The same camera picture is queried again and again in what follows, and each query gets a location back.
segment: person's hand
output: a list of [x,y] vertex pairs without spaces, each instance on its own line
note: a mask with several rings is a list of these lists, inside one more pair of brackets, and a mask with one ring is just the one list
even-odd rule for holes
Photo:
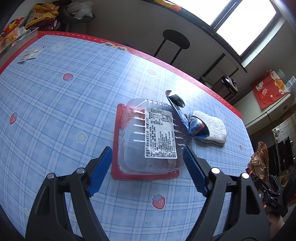
[[271,223],[270,236],[273,238],[285,223],[282,216],[275,216],[271,213],[267,214],[267,220]]

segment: tiled wall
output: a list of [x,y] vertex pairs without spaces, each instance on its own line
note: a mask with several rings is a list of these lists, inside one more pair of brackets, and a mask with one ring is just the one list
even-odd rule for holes
[[293,151],[293,156],[294,156],[294,155],[296,155],[296,133],[295,133],[294,125],[293,125],[293,118],[296,119],[295,114],[290,116],[283,123],[278,125],[276,128],[279,128],[281,131],[279,134],[279,141],[278,142],[285,140],[287,137],[289,137],[290,140],[293,140],[292,151]]

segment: silver screw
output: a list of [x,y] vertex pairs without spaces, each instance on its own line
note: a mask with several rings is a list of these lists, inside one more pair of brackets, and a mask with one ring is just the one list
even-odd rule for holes
[[85,169],[84,169],[83,167],[80,167],[80,168],[78,168],[78,169],[76,170],[76,172],[77,172],[78,174],[82,174],[82,173],[85,172]]
[[54,178],[54,174],[53,173],[49,173],[46,176],[48,179],[53,179]]
[[212,171],[212,173],[215,173],[215,174],[219,174],[220,173],[219,168],[216,168],[216,167],[213,167],[211,171]]
[[242,173],[242,177],[244,179],[248,179],[249,178],[249,174],[247,174],[246,172]]

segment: crumpled paper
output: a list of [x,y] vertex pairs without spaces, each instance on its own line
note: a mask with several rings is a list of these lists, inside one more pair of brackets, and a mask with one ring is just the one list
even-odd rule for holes
[[251,156],[248,168],[254,176],[260,177],[265,183],[268,183],[268,165],[269,157],[266,144],[264,142],[258,142],[258,149]]

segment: blue gripper pad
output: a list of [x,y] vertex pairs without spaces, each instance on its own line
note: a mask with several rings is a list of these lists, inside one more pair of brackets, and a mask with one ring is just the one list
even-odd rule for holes
[[103,154],[103,156],[101,155],[99,158],[101,158],[101,160],[90,176],[89,188],[87,190],[89,197],[92,197],[96,192],[100,190],[102,182],[112,162],[112,149],[110,147],[107,147],[106,152]]
[[207,188],[207,177],[188,148],[183,148],[183,160],[197,191],[208,197],[210,191]]

